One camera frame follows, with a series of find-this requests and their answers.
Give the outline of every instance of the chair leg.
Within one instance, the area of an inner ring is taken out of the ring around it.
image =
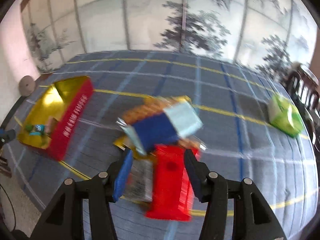
[[[8,165],[8,160],[0,156],[0,164]]]
[[[0,173],[4,174],[5,176],[11,178],[12,174],[11,174],[11,169],[9,168],[8,165],[3,165],[0,164]]]

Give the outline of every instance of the metal screw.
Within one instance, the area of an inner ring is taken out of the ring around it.
[[[106,171],[102,171],[102,172],[99,173],[99,177],[100,178],[106,178],[106,177],[108,177],[108,173]]]
[[[64,184],[66,184],[66,185],[71,185],[73,183],[73,180],[72,179],[66,179],[65,181],[64,181]]]
[[[209,172],[209,177],[212,179],[216,179],[218,177],[218,173],[211,171],[211,172]]]
[[[252,184],[252,179],[245,178],[245,179],[243,180],[243,182],[244,182],[245,184],[247,184],[247,185],[251,185],[251,184]]]

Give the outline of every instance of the yellow line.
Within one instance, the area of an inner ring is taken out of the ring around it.
[[[161,59],[143,59],[143,58],[103,58],[103,59],[91,59],[91,60],[79,60],[79,61],[72,61],[72,62],[67,62],[66,64],[76,64],[76,63],[86,63],[86,62],[97,62],[97,61],[116,61],[116,60],[122,60],[122,61],[147,61],[147,62],[160,62],[160,63],[172,63],[175,65],[180,65],[180,66],[185,66],[185,67],[193,67],[193,68],[198,68],[197,65],[193,65],[193,64],[187,64],[187,63],[181,63],[181,62],[177,62],[177,61],[169,61],[169,60],[161,60]],[[227,75],[229,77],[232,78],[236,78],[238,80],[244,81],[244,82],[248,82],[252,85],[258,86],[260,88],[266,89],[268,91],[273,92],[272,89],[270,88],[266,88],[256,82],[252,82],[252,81],[247,81],[244,78],[238,77],[236,75],[232,75],[232,74],[228,74],[225,73],[223,71],[219,71],[219,70],[215,70],[215,69],[211,69],[211,68],[207,68],[207,67],[199,67],[203,70],[207,70],[207,71],[211,71],[211,72],[215,72],[217,74],[221,74],[221,75]]]
[[[208,107],[208,106],[199,106],[199,105],[193,105],[196,108],[199,108],[201,110],[205,110],[205,111],[209,111],[209,112],[213,112],[213,113],[217,113],[217,114],[223,114],[223,115],[227,115],[227,116],[233,116],[233,117],[239,117],[241,119],[250,121],[250,122],[254,122],[257,124],[261,124],[261,125],[267,125],[267,126],[271,126],[269,123],[264,122],[264,121],[260,121],[242,114],[236,114],[233,112],[229,112],[229,111],[225,111],[225,110],[221,110],[221,109],[217,109],[217,108],[213,108],[213,107]]]
[[[129,96],[136,98],[149,98],[149,95],[146,94],[138,94],[138,93],[130,93],[130,92],[118,92],[113,90],[105,90],[105,89],[94,89],[95,92],[108,93],[108,94],[116,94],[121,96]]]
[[[65,163],[64,161],[59,162],[63,167],[71,171],[73,174],[76,174],[78,177],[80,177],[83,180],[91,179],[89,176],[83,174],[82,172],[76,170],[75,168],[71,167],[69,164]]]
[[[298,202],[301,202],[305,199],[307,199],[308,197],[311,197],[313,194],[315,194],[319,189],[315,189],[313,191],[310,191],[309,193],[306,193],[305,195],[302,195],[302,196],[299,196],[297,198],[292,198],[288,201],[285,201],[285,202],[281,202],[281,203],[278,203],[278,204],[275,204],[275,205],[271,205],[270,207],[272,209],[277,209],[277,208],[283,208],[283,207],[286,207],[286,206],[290,206],[290,205],[293,205],[295,203],[298,203]]]
[[[304,135],[304,134],[301,134],[300,137],[303,138],[303,139],[307,139],[307,140],[309,139],[309,136],[308,135]]]
[[[60,161],[59,162],[63,167],[67,168],[69,171],[71,171],[72,173],[74,173],[75,175],[77,175],[78,177],[80,177],[81,179],[83,180],[88,180],[88,179],[91,179],[89,176],[81,173],[80,171],[76,170],[75,168],[71,167],[70,165],[68,165],[67,163],[65,163],[64,161]],[[281,203],[278,203],[278,204],[275,204],[275,205],[271,205],[271,209],[278,209],[278,208],[283,208],[283,207],[286,207],[286,206],[290,206],[290,205],[293,205],[295,203],[298,203],[298,202],[301,202],[303,201],[304,199],[308,198],[308,197],[311,197],[313,194],[315,194],[316,192],[318,191],[318,189],[315,189],[314,191],[311,191],[310,193],[307,193],[305,195],[302,195],[302,196],[299,196],[297,198],[293,198],[293,199],[290,199],[288,201],[285,201],[285,202],[281,202]],[[144,202],[140,202],[140,201],[131,201],[133,203],[136,203],[136,204],[145,204]],[[192,216],[196,216],[196,217],[204,217],[205,216],[205,213],[206,211],[205,210],[197,210],[197,209],[191,209],[190,210],[190,214]],[[228,217],[233,217],[234,215],[234,211],[233,210],[228,210],[227,212],[227,216]]]
[[[14,116],[14,119],[16,120],[16,122],[18,123],[18,125],[20,125],[21,127],[23,126],[22,123],[20,122],[20,120],[18,119],[18,117]]]

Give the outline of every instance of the black cable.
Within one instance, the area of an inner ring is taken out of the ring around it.
[[[14,216],[14,227],[13,227],[12,231],[14,231],[14,230],[16,229],[16,224],[17,224],[16,213],[14,212],[12,202],[11,202],[11,200],[10,200],[7,192],[6,192],[5,189],[2,187],[1,183],[0,183],[0,187],[3,189],[4,193],[7,195],[7,198],[9,199],[10,205],[11,205],[11,207],[12,207],[12,212],[13,212],[13,216]]]

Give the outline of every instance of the green toy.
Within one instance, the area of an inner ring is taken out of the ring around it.
[[[36,125],[27,124],[25,126],[25,129],[26,131],[29,132],[29,135],[45,135],[44,133],[45,125],[43,124],[36,124]]]
[[[303,121],[298,109],[287,98],[275,94],[268,104],[270,124],[291,137],[303,130]]]

